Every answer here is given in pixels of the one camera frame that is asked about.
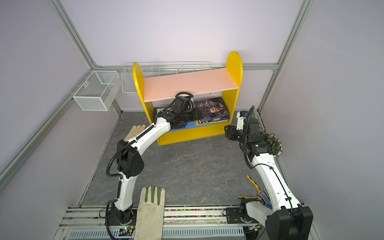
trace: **bookshelf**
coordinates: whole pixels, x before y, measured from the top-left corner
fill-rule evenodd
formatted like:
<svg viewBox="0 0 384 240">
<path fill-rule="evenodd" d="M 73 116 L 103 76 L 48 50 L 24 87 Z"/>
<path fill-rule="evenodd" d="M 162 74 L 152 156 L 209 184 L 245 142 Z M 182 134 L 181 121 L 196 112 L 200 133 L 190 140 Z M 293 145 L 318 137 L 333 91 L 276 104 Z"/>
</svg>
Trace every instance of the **bookshelf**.
<svg viewBox="0 0 384 240">
<path fill-rule="evenodd" d="M 222 91 L 222 98 L 231 112 L 229 122 L 232 121 L 243 79 L 243 63 L 237 52 L 229 54 L 226 68 L 144 78 L 140 65 L 134 62 L 132 71 L 137 93 L 151 124 L 154 118 L 152 102 L 171 99 L 183 91 L 193 95 Z M 163 134 L 157 142 L 165 145 L 220 135 L 224 134 L 226 125 L 228 122 L 177 129 Z"/>
</svg>

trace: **yellow bottom panel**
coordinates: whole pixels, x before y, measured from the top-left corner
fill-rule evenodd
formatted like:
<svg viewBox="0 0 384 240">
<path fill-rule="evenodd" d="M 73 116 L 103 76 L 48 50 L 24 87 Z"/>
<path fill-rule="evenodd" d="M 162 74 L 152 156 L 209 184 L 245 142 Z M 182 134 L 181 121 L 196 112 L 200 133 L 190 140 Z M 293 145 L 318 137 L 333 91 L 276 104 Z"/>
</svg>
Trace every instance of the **yellow bottom panel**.
<svg viewBox="0 0 384 240">
<path fill-rule="evenodd" d="M 176 142 L 184 142 L 202 137 L 211 137 L 224 134 L 224 127 L 229 125 L 229 122 L 219 123 L 210 126 L 196 127 L 192 129 L 179 130 L 174 132 L 166 132 L 161 135 L 157 142 L 159 145 L 166 145 Z"/>
</svg>

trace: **white wall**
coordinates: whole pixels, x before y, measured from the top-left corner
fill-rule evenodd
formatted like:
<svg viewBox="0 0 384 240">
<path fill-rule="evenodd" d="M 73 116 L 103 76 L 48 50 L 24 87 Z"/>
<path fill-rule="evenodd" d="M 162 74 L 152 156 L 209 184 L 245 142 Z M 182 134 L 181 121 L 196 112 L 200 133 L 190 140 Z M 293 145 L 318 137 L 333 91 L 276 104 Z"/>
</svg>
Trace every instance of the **white wall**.
<svg viewBox="0 0 384 240">
<path fill-rule="evenodd" d="M 68 207 L 75 207 L 116 120 L 82 111 L 74 102 L 0 192 L 1 239 L 52 240 Z"/>
<path fill-rule="evenodd" d="M 383 12 L 317 0 L 262 112 L 320 239 L 382 239 Z"/>
<path fill-rule="evenodd" d="M 249 109 L 252 105 L 257 108 L 263 98 L 266 87 L 272 77 L 272 70 L 246 70 L 243 73 L 243 82 L 237 100 L 236 109 Z M 196 95 L 194 99 L 207 99 L 221 96 L 221 92 Z M 119 92 L 116 96 L 120 108 L 123 111 L 144 111 L 139 96 L 127 95 Z M 157 101 L 154 106 L 167 106 L 170 101 Z"/>
<path fill-rule="evenodd" d="M 143 61 L 275 63 L 302 0 L 63 0 L 97 64 Z"/>
<path fill-rule="evenodd" d="M 0 168 L 88 70 L 45 0 L 0 1 Z"/>
</svg>

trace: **metal basket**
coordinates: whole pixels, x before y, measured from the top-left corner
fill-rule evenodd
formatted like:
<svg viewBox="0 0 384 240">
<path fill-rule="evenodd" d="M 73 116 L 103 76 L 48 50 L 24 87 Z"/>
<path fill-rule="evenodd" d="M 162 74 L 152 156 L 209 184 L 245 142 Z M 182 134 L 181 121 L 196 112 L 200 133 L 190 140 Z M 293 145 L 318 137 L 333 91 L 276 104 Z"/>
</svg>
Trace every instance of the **metal basket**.
<svg viewBox="0 0 384 240">
<path fill-rule="evenodd" d="M 108 111 L 120 90 L 117 71 L 94 70 L 73 95 L 84 111 Z"/>
<path fill-rule="evenodd" d="M 145 78 L 210 70 L 214 68 L 210 62 L 144 62 L 139 64 Z M 132 63 L 123 63 L 122 65 L 124 67 L 124 70 L 121 73 L 123 93 L 137 94 L 135 82 L 133 80 Z"/>
</svg>

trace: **pink shelf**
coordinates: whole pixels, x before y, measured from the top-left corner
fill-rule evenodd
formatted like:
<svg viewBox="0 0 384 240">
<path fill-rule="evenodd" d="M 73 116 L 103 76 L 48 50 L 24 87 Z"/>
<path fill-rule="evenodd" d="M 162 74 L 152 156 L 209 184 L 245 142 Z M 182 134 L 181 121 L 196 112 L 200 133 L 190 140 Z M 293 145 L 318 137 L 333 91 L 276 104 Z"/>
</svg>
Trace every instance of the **pink shelf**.
<svg viewBox="0 0 384 240">
<path fill-rule="evenodd" d="M 173 98 L 179 92 L 214 93 L 238 89 L 226 68 L 179 73 L 144 79 L 144 102 Z"/>
</svg>

